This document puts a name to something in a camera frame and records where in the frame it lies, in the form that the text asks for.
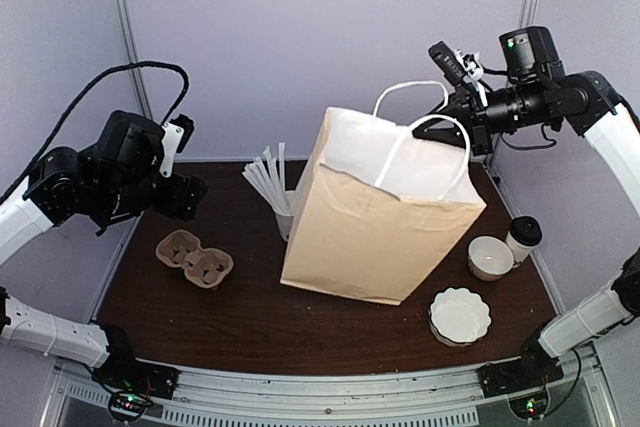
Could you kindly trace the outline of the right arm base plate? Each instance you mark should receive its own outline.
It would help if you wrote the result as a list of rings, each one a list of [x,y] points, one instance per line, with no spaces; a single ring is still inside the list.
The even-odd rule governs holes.
[[[485,398],[541,389],[564,377],[563,369],[556,361],[539,366],[521,357],[484,364],[476,374]]]

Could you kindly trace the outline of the white cup holding straws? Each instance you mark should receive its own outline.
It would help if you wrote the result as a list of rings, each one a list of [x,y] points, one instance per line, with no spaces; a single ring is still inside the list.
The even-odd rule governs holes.
[[[279,229],[279,233],[281,238],[285,241],[289,241],[289,236],[291,233],[294,216],[293,215],[285,215],[276,212],[275,213],[276,223]]]

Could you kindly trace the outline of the brown paper bag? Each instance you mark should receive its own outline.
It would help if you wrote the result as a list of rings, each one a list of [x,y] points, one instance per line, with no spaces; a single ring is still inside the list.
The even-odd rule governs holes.
[[[297,186],[280,282],[400,305],[481,216],[471,149],[415,139],[413,127],[329,107]]]

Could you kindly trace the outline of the white scalloped dish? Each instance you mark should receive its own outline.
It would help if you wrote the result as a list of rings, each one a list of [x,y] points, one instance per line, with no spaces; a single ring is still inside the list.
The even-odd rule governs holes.
[[[448,347],[465,347],[479,341],[492,324],[489,305],[467,288],[450,287],[438,292],[428,314],[432,334]]]

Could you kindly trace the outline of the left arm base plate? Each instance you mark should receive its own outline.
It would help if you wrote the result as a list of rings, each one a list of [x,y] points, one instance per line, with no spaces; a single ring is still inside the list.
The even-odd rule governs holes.
[[[91,372],[94,380],[105,386],[168,400],[173,398],[179,378],[174,367],[137,359],[109,358],[102,366],[91,368]]]

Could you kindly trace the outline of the cardboard cup carrier tray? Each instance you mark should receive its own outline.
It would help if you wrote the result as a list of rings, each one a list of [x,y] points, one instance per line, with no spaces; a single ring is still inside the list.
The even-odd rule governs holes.
[[[196,235],[184,229],[175,230],[162,239],[155,254],[161,263],[181,269],[189,282],[206,290],[217,290],[234,268],[229,254],[203,247]]]

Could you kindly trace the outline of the white round bowl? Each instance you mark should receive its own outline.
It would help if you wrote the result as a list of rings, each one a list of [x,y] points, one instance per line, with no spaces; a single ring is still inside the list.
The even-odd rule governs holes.
[[[491,236],[474,238],[468,246],[468,267],[476,278],[491,282],[506,275],[514,265],[511,249]]]

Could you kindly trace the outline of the white paper coffee cup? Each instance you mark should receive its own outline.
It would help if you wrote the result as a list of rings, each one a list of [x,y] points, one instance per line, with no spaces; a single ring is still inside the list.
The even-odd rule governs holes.
[[[522,262],[531,254],[531,252],[537,247],[526,247],[515,242],[508,234],[505,238],[505,244],[509,247],[513,255],[513,267],[519,267]]]

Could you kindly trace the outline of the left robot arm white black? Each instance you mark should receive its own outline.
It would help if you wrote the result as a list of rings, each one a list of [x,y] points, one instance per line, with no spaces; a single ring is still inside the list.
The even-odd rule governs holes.
[[[75,215],[100,233],[151,209],[190,221],[207,192],[204,181],[173,169],[194,132],[184,114],[157,124],[138,114],[113,112],[91,146],[57,147],[37,155],[1,202],[1,259]],[[126,333],[112,326],[79,324],[33,309],[1,293],[1,341],[89,367],[123,391],[137,389],[144,370]]]

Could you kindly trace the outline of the black plastic cup lid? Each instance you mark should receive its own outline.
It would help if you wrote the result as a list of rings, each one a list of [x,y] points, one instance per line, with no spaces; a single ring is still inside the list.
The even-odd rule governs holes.
[[[508,234],[511,238],[526,247],[536,247],[543,238],[539,222],[531,216],[519,216],[511,220]]]

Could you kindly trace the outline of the aluminium front rail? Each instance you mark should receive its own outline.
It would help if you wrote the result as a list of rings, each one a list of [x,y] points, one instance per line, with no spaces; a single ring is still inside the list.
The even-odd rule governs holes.
[[[560,361],[545,387],[488,397],[477,366],[362,376],[279,376],[183,367],[173,396],[156,398],[139,426],[617,426],[591,345]]]

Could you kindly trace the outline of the left aluminium corner post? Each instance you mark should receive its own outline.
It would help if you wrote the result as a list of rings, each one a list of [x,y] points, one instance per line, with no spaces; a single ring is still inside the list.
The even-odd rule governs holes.
[[[123,43],[125,57],[128,63],[137,63],[140,61],[135,41],[133,23],[131,19],[128,0],[114,0],[116,14],[119,22],[120,35]],[[129,72],[134,96],[136,99],[139,112],[153,119],[149,97],[146,85],[140,68],[136,68]]]

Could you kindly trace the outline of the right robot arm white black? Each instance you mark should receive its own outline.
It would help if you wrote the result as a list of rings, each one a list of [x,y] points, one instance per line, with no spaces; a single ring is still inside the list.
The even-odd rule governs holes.
[[[568,123],[587,140],[615,175],[633,206],[639,204],[639,120],[626,99],[599,72],[574,74],[563,63],[548,28],[530,26],[504,33],[499,43],[508,86],[481,93],[471,78],[480,64],[444,42],[429,56],[453,87],[453,97],[413,127],[414,138],[477,155],[493,151],[492,138],[538,125],[559,131]],[[523,344],[512,377],[519,387],[535,387],[561,355],[639,316],[639,257],[631,256],[620,275],[569,312],[540,327]]]

